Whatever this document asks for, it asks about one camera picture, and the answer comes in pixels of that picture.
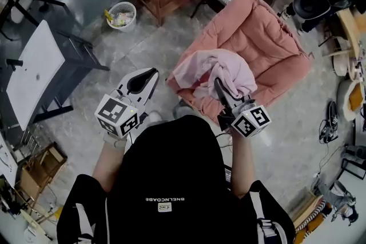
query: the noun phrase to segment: gray tile floor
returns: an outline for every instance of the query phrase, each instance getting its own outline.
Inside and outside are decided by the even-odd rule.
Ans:
[[[59,143],[68,156],[66,167],[51,186],[58,202],[64,203],[76,176],[91,174],[101,151],[102,131],[93,113],[102,96],[110,93],[126,73],[154,66],[160,72],[160,81],[148,110],[158,110],[165,119],[172,119],[172,108],[178,102],[178,96],[165,86],[164,80],[214,12],[207,6],[201,6],[196,17],[190,19],[189,15],[197,3],[195,0],[167,17],[164,25],[158,27],[145,9],[139,9],[137,27],[133,32],[124,34],[112,30],[102,16],[105,8],[120,0],[61,1],[66,2],[74,13],[81,30],[57,7],[42,16],[37,12],[37,4],[34,4],[32,12],[39,19],[46,18],[53,26],[80,33],[90,40],[97,58],[111,69],[110,72],[93,70],[71,97],[74,111],[42,124],[45,132]],[[275,10],[282,8],[286,2],[277,0]],[[289,24],[295,31],[292,20]],[[20,35],[21,40],[10,43],[2,38],[0,55],[2,58],[17,58],[35,28],[27,21],[20,26],[10,23],[6,26],[6,33]],[[332,72],[331,59],[321,57],[332,46],[329,42],[318,48],[317,44],[322,38],[318,30],[299,37],[304,50],[314,56],[312,70],[278,102],[268,107],[273,123],[252,139],[257,177],[284,207],[304,186],[311,185],[313,175],[319,170],[320,159],[327,152],[326,145],[319,144],[318,127],[325,118],[327,102],[336,99],[339,78]],[[9,74],[8,70],[3,69],[0,95],[3,120],[7,125],[15,120],[5,94]],[[186,133],[189,133],[188,127],[182,130],[182,135]],[[350,133],[351,124],[341,118],[340,137],[329,144],[327,158],[349,139]],[[194,155],[194,150],[189,146],[187,151]],[[340,153],[341,150],[323,168],[327,181],[337,175]],[[223,149],[223,155],[225,163],[230,165],[231,152],[228,147]]]

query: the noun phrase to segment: person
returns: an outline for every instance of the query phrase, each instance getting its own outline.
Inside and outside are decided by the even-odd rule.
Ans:
[[[287,243],[293,242],[291,219],[256,180],[250,141],[231,130],[229,190],[209,124],[185,109],[178,113],[183,117],[147,127],[126,154],[126,141],[104,144],[93,176],[79,175],[66,200],[59,244],[198,238],[258,243],[252,192],[259,192],[266,219],[279,223]]]
[[[358,220],[359,214],[355,208],[356,198],[350,193],[345,193],[342,196],[337,195],[333,193],[327,185],[322,183],[322,181],[317,183],[317,189],[323,195],[324,200],[329,202],[336,209],[332,221],[336,219],[338,214],[341,215],[343,221],[345,219],[349,220],[349,226]]]

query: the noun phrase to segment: pink armchair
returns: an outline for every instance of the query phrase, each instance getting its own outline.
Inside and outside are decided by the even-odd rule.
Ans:
[[[297,38],[262,0],[229,2],[183,53],[178,64],[197,50],[216,48],[236,52],[246,60],[258,86],[251,96],[264,106],[304,78],[311,68],[309,57]],[[219,101],[212,97],[195,98],[194,89],[179,88],[172,75],[167,84],[188,104],[217,123],[217,115],[223,109]]]

